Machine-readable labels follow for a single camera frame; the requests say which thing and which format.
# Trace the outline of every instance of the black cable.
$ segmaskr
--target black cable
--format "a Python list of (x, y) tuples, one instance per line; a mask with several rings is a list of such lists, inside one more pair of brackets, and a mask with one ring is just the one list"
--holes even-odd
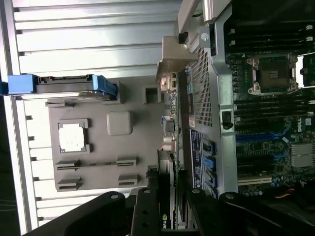
[(192, 17), (199, 17), (199, 16), (202, 16), (202, 12), (192, 15)]

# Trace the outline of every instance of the black screw hole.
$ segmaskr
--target black screw hole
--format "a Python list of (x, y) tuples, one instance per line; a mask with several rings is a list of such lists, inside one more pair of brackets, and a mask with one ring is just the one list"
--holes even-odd
[(148, 224), (147, 222), (143, 222), (143, 223), (142, 223), (142, 227), (143, 227), (143, 228), (147, 228), (148, 226), (149, 226), (149, 224)]

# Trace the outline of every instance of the motherboard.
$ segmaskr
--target motherboard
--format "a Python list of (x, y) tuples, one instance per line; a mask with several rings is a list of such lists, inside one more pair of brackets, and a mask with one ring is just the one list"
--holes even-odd
[(308, 31), (313, 26), (297, 27), (294, 36), (284, 33), (288, 29), (227, 33), (238, 189), (245, 196), (315, 180), (315, 54)]

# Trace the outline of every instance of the cpu socket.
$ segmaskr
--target cpu socket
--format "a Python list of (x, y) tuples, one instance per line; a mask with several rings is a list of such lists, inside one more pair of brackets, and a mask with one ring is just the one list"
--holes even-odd
[(267, 55), (247, 59), (252, 65), (253, 87), (248, 93), (256, 96), (276, 95), (298, 90), (295, 76), (297, 57)]

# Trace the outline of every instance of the metal grille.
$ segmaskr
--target metal grille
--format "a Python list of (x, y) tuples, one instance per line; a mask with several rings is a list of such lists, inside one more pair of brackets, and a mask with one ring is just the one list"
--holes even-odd
[(188, 76), (188, 82), (193, 85), (195, 122), (212, 126), (208, 53), (200, 46), (193, 53), (197, 53), (199, 57), (198, 61), (190, 65), (191, 72)]

